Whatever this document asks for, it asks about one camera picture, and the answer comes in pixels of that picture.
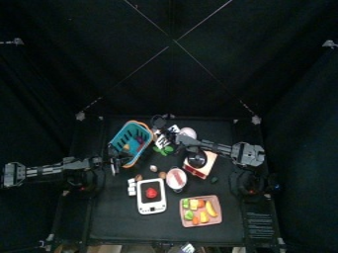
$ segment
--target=basket handle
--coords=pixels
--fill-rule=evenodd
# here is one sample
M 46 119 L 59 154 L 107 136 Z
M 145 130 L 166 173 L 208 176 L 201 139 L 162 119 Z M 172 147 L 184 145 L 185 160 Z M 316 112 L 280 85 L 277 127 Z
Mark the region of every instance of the basket handle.
M 135 124 L 142 125 L 144 128 L 152 133 L 152 135 L 153 135 L 153 140 L 156 140 L 156 138 L 154 138 L 154 132 L 152 131 L 152 129 L 150 129 L 150 127 L 148 126 L 148 124 L 145 124 L 145 123 L 142 123 L 142 122 L 138 122 L 138 121 L 127 121 L 126 124 L 127 124 L 127 123 L 135 123 Z

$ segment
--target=food tray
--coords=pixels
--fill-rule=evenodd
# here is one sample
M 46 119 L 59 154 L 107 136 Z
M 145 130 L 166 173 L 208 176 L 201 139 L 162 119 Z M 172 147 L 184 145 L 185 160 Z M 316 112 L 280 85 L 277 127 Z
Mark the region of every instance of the food tray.
M 192 220 L 186 220 L 185 219 L 185 212 L 189 210 L 189 209 L 184 208 L 184 203 L 182 202 L 184 202 L 185 199 L 189 199 L 189 200 L 196 199 L 196 200 L 210 201 L 212 205 L 214 206 L 214 209 L 216 209 L 216 211 L 218 213 L 218 216 L 213 217 L 210 215 L 209 216 L 210 220 L 209 220 L 208 223 L 200 223 L 198 225 L 194 225 Z M 192 198 L 185 198 L 185 199 L 180 200 L 180 215 L 181 215 L 182 225 L 185 227 L 197 227 L 197 226 L 213 225 L 213 224 L 218 224 L 218 223 L 222 222 L 222 209 L 221 209 L 218 197 L 216 195 L 192 197 Z M 202 211 L 206 211 L 206 207 L 198 208 L 197 211 L 193 211 L 194 215 L 197 215 L 200 217 L 200 214 L 201 214 Z
M 138 142 L 137 137 L 144 140 L 144 143 Z M 145 123 L 137 121 L 126 122 L 123 128 L 109 143 L 118 152 L 122 151 L 126 144 L 130 145 L 129 151 L 133 154 L 133 159 L 122 166 L 123 168 L 131 168 L 135 165 L 145 149 L 153 142 L 153 139 L 153 131 Z

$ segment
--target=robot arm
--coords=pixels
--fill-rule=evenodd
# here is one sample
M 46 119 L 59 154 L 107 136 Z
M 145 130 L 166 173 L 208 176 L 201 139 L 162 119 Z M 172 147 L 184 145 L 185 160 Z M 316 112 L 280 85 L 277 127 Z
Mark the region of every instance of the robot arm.
M 62 163 L 42 167 L 26 167 L 19 162 L 6 164 L 0 173 L 0 189 L 19 187 L 25 183 L 35 181 L 55 181 L 63 179 L 65 174 L 85 172 L 102 165 L 102 158 L 86 158 L 83 160 L 66 157 Z
M 233 146 L 214 143 L 209 140 L 197 140 L 188 135 L 176 136 L 176 144 L 185 146 L 189 152 L 198 152 L 198 148 L 212 151 L 222 156 L 232 157 L 236 164 L 242 166 L 260 166 L 265 162 L 265 149 L 260 145 L 240 142 Z

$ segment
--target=teal basket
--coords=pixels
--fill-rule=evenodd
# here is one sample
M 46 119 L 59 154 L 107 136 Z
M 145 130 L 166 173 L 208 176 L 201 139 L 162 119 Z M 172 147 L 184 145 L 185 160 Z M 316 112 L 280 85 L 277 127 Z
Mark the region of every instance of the teal basket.
M 145 149 L 152 144 L 153 140 L 153 131 L 145 123 L 137 121 L 126 122 L 123 128 L 110 141 L 110 144 L 118 152 L 121 152 L 123 147 L 129 145 L 129 151 L 133 154 L 133 160 L 122 166 L 123 168 L 127 169 L 135 165 Z

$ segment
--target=black enclosure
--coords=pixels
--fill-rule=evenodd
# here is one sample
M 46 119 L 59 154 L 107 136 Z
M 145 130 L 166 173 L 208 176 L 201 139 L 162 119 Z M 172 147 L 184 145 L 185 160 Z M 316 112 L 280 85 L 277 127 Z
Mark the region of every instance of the black enclosure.
M 338 252 L 337 28 L 336 0 L 2 0 L 0 166 L 61 162 L 82 113 L 258 116 L 284 241 Z M 2 252 L 47 238 L 59 193 L 0 192 Z

